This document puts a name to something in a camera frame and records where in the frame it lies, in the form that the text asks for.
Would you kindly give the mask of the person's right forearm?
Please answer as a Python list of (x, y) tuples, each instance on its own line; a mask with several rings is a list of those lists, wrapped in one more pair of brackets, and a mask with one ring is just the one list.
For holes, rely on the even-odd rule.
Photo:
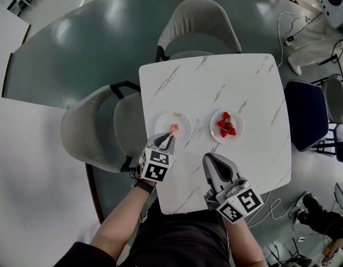
[(223, 218), (236, 267), (268, 267), (263, 251), (244, 219), (232, 224)]

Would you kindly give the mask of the person's black clothing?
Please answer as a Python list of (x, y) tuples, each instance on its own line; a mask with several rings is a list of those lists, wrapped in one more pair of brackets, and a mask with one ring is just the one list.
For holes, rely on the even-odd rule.
[[(222, 217), (215, 210), (164, 215), (155, 200), (123, 267), (230, 267)], [(75, 242), (54, 267), (115, 267), (109, 254)]]

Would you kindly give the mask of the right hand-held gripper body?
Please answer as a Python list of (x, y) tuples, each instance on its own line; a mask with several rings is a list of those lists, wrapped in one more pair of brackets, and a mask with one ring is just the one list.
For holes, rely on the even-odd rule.
[(238, 222), (264, 205), (258, 192), (244, 177), (220, 192), (211, 187), (204, 198), (209, 210), (216, 210), (229, 222)]

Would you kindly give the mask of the small white plate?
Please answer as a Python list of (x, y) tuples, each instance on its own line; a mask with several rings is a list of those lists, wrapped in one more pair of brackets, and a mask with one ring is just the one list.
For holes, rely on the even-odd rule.
[[(232, 136), (228, 134), (226, 137), (221, 136), (221, 129), (218, 125), (217, 122), (220, 120), (223, 120), (223, 113), (227, 112), (230, 114), (231, 119), (227, 120), (226, 122), (231, 122), (233, 127), (236, 129), (236, 135)], [(236, 111), (232, 110), (226, 110), (226, 109), (218, 109), (216, 112), (212, 115), (210, 118), (209, 122), (209, 130), (210, 134), (213, 137), (213, 139), (219, 143), (219, 144), (230, 144), (231, 142), (237, 141), (243, 133), (244, 125), (243, 125), (243, 120), (240, 116), (240, 114)]]

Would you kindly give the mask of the person's left forearm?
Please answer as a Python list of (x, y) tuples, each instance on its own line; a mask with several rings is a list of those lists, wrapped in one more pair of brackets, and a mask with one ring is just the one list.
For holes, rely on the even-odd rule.
[(134, 187), (99, 227), (90, 245), (117, 260), (132, 236), (149, 193)]

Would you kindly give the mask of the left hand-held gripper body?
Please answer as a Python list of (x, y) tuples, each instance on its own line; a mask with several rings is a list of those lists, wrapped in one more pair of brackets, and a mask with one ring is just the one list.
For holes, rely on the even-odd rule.
[(162, 150), (145, 147), (137, 164), (138, 178), (163, 182), (175, 161), (174, 147)]

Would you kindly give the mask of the grey chair with black legs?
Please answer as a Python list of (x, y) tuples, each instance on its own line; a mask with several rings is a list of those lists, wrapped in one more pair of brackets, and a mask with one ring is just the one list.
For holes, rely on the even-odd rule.
[(337, 78), (337, 74), (328, 77), (322, 85), (322, 90), (329, 120), (336, 124), (343, 124), (343, 85)]

